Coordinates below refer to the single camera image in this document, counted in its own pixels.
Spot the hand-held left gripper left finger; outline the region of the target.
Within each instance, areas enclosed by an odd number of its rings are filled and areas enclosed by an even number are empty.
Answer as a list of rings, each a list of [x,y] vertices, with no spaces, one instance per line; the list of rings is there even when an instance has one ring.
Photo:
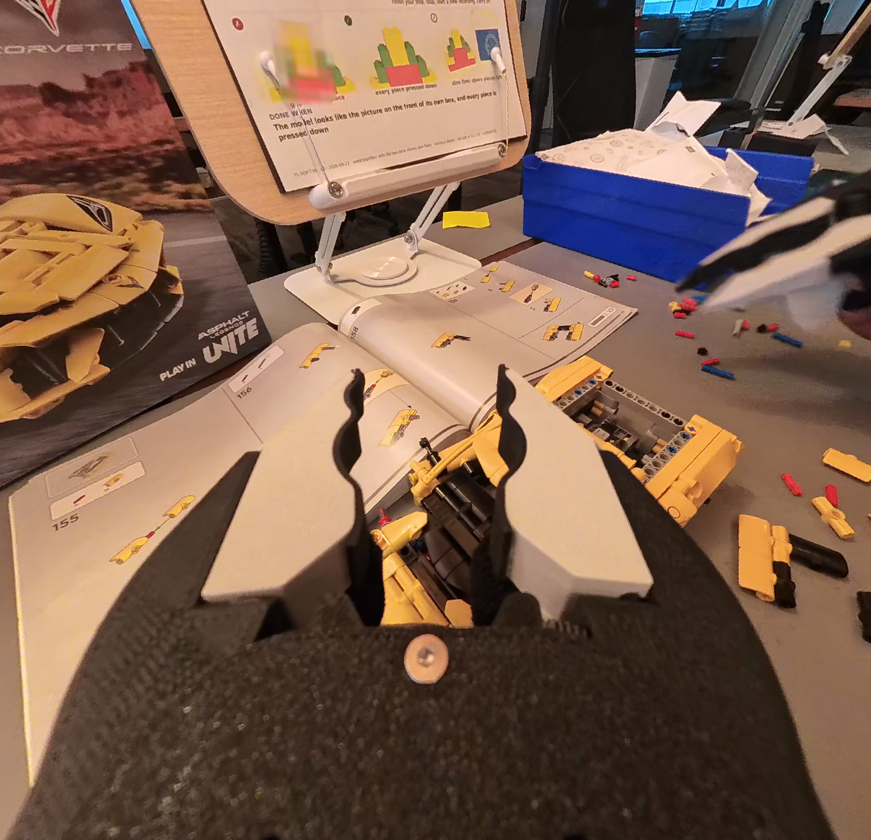
[[[351,474],[362,454],[363,394],[363,372],[353,368],[264,442],[203,599],[278,598],[302,626],[346,595],[365,626],[380,625],[382,553]]]

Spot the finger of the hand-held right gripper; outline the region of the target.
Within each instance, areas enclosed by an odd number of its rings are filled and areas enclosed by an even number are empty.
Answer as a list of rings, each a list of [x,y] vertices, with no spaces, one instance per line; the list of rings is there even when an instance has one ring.
[[[807,246],[832,225],[835,200],[817,196],[767,217],[706,257],[683,279],[682,290],[716,289],[731,275],[756,268],[773,256]]]
[[[718,255],[700,266],[713,283],[702,310],[782,301],[790,311],[839,311],[848,291],[848,272],[839,266],[844,255],[845,244],[801,246],[758,262],[737,251]]]

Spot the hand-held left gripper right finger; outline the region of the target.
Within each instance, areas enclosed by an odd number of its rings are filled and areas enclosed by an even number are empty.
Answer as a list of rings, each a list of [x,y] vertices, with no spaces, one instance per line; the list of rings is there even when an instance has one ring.
[[[495,412],[505,474],[472,562],[473,625],[491,625],[516,593],[546,619],[581,596],[647,598],[651,570],[595,441],[504,364]]]

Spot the yellow brick car model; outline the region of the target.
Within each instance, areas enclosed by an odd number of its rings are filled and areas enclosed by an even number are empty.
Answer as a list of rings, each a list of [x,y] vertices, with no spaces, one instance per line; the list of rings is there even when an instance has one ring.
[[[610,452],[685,526],[733,470],[741,442],[699,415],[682,419],[612,378],[589,356],[551,370],[535,388]],[[383,626],[469,628],[471,563],[488,537],[495,490],[507,473],[498,452],[502,420],[491,410],[473,432],[437,451],[422,440],[409,466],[416,510],[392,521],[379,511]]]

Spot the yellow panel brick assembly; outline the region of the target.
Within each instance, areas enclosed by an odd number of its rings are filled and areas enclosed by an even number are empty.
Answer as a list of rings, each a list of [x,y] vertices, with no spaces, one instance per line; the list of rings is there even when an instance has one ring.
[[[792,543],[784,526],[748,514],[738,517],[738,582],[760,600],[796,607],[791,576]]]

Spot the yellow curved panel brick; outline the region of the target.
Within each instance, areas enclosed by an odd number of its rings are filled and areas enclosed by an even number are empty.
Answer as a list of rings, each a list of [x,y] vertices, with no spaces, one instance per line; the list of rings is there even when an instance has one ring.
[[[822,455],[822,464],[863,484],[870,484],[871,465],[853,454],[829,448]]]

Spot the yellow axle connector brick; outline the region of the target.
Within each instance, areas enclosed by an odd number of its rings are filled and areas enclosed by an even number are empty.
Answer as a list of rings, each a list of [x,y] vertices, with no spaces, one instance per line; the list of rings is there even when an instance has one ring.
[[[833,505],[826,497],[813,497],[811,503],[819,513],[822,522],[827,525],[840,540],[853,540],[854,528],[847,522],[844,512]]]

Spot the grey desk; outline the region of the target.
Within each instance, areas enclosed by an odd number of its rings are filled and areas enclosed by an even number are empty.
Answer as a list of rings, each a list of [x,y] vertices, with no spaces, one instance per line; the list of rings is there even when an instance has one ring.
[[[869,377],[830,368],[750,390],[629,387],[681,415],[698,413],[744,444],[738,465],[687,526],[734,589],[778,672],[812,774],[840,838],[869,838],[869,644],[861,638],[855,593],[869,589],[869,486],[822,464],[833,447],[869,462]],[[801,486],[793,497],[780,479]],[[811,499],[834,485],[855,530],[840,540]],[[847,557],[837,580],[797,565],[798,608],[765,606],[738,588],[737,517],[767,519]]]

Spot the scattered small pin bricks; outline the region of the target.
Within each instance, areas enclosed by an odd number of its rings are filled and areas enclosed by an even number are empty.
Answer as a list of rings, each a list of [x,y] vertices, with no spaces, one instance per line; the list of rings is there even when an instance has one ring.
[[[636,309],[594,347],[593,356],[612,368],[615,385],[750,390],[793,375],[824,377],[830,368],[869,377],[869,342],[845,330],[835,314],[808,326],[782,301],[703,311],[712,290],[707,286],[679,291],[677,284],[637,270],[584,264],[591,268],[586,282],[596,280],[602,295]]]

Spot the white printed paper bags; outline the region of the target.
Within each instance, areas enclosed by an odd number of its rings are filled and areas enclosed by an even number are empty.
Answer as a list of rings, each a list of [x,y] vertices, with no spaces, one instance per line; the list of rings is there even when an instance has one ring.
[[[605,132],[536,155],[569,167],[742,196],[749,200],[750,225],[772,202],[758,188],[758,171],[731,149],[725,159],[713,156],[695,136],[722,105],[718,100],[690,101],[676,92],[643,131]]]

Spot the instruction booklet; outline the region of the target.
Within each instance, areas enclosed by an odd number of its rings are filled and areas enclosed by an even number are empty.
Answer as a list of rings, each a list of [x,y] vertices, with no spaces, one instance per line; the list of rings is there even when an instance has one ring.
[[[29,780],[66,690],[117,597],[245,454],[347,371],[364,375],[352,476],[373,515],[408,490],[421,439],[437,451],[495,410],[500,364],[535,382],[636,309],[512,264],[347,304],[280,337],[220,388],[32,478],[10,498]]]

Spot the blue bin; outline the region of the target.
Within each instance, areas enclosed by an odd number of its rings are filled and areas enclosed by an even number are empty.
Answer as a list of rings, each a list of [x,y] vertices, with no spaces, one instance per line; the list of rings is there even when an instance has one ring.
[[[736,150],[777,214],[804,197],[812,156]],[[749,200],[524,156],[524,233],[664,280],[743,234]]]

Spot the printed paper sheet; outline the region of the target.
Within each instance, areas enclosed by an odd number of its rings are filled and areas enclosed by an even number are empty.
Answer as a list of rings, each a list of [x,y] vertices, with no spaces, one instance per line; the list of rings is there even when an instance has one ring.
[[[201,0],[283,192],[525,136],[505,0]]]

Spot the wooden board white stand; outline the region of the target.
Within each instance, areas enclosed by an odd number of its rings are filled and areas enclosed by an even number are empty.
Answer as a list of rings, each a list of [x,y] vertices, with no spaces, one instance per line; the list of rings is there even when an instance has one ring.
[[[516,0],[505,0],[523,138],[452,152],[283,192],[246,113],[201,0],[131,0],[158,63],[219,186],[261,221],[322,218],[314,267],[288,289],[331,321],[347,304],[434,290],[480,262],[426,239],[462,181],[507,169],[528,147],[529,103]]]

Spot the brick car set box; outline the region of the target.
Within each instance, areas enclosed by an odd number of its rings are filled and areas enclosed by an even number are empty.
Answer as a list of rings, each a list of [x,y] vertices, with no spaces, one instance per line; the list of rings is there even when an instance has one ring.
[[[270,338],[121,0],[1,0],[1,481]]]

